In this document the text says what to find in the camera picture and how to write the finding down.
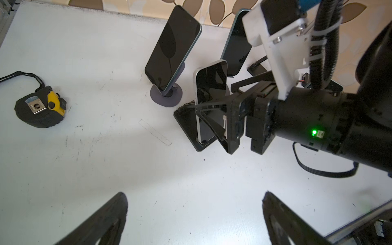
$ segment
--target black cable wire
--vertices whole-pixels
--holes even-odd
[[[297,142],[293,143],[293,151],[294,151],[295,158],[297,159],[298,165],[309,173],[323,176],[323,177],[328,177],[328,178],[347,178],[347,177],[354,176],[358,170],[359,163],[357,162],[353,162],[354,168],[346,172],[326,172],[326,171],[309,168],[299,160],[297,156],[297,152],[295,150],[295,144],[297,144]]]
[[[40,84],[40,86],[35,90],[35,92],[37,92],[38,90],[40,90],[40,89],[45,87],[45,84],[42,81],[42,79],[39,78],[36,74],[26,73],[26,72],[23,72],[23,71],[15,71],[14,73],[12,73],[12,74],[10,74],[8,76],[3,76],[2,78],[0,78],[0,83],[4,82],[4,81],[7,81],[7,80],[9,80],[11,78],[17,77],[17,76],[31,76],[31,77],[34,77],[38,81],[38,83]]]

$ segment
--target white bracket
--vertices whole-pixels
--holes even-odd
[[[248,42],[253,47],[263,44],[279,90],[278,99],[286,100],[298,83],[297,70],[309,67],[310,34],[298,36],[298,31],[306,27],[307,19],[300,18],[270,35],[261,7],[256,6],[242,22]]]

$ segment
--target blue component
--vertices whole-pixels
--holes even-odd
[[[317,4],[319,4],[321,0],[299,0],[298,3],[301,7],[301,12],[305,13]]]

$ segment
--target tape measure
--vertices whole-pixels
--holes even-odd
[[[52,127],[61,122],[67,109],[67,102],[55,93],[51,86],[45,87],[44,82],[35,74],[17,71],[0,78],[0,82],[20,75],[34,77],[40,87],[16,102],[15,112],[18,118],[37,128]]]

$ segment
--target black cylindrical motor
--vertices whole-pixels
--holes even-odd
[[[392,129],[365,115],[355,94],[295,87],[274,121],[277,136],[392,172]]]

